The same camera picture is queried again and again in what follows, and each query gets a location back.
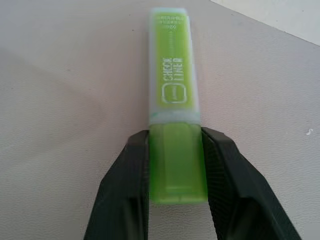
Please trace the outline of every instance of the green highlighter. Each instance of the green highlighter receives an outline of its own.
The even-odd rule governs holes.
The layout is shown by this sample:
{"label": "green highlighter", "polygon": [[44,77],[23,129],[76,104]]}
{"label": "green highlighter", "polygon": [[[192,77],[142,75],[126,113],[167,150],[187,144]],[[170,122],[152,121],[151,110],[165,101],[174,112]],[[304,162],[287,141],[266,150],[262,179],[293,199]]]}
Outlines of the green highlighter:
{"label": "green highlighter", "polygon": [[154,8],[149,26],[150,198],[158,204],[208,201],[189,17]]}

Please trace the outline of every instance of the white surface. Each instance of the white surface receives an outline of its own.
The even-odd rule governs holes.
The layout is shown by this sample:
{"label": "white surface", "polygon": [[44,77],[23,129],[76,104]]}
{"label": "white surface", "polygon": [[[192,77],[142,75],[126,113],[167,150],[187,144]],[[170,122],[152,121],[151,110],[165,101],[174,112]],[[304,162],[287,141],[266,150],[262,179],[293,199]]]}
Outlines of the white surface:
{"label": "white surface", "polygon": [[320,45],[318,0],[211,0],[245,16]]}
{"label": "white surface", "polygon": [[[320,47],[207,0],[1,3],[0,239],[83,237],[100,180],[148,126],[159,6],[189,12],[202,124],[236,141],[317,240]],[[208,206],[152,207],[149,234],[214,239]]]}

